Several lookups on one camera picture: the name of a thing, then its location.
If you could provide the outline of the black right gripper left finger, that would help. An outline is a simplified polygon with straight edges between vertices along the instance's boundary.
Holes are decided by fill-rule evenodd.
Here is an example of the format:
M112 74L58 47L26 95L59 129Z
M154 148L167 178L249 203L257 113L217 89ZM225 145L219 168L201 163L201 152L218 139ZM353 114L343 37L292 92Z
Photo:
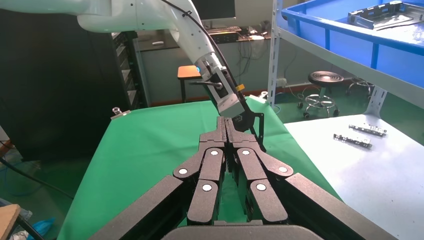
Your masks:
M94 233L92 240L159 240L183 220L210 225L225 172L225 118L199 136L197 152Z

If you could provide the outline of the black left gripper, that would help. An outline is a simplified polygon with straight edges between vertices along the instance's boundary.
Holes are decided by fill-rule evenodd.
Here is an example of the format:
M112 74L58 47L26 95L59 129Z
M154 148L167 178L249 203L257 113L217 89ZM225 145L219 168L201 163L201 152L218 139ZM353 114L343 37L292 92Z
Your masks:
M258 134L255 130L254 124L255 119L258 118ZM259 144L260 149L263 152L266 152L266 148L264 146L264 133L265 133L265 115L259 112L245 111L232 119L232 123L234 129L239 132L245 132L247 130L250 131L251 134L254 135L256 141Z

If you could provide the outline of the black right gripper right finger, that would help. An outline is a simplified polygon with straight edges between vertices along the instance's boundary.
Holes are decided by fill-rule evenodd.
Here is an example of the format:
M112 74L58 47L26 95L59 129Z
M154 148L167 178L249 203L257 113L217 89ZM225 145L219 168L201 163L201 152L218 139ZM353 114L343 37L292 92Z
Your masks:
M262 151L252 134L226 120L232 172L260 240L391 240L393 236L286 163Z

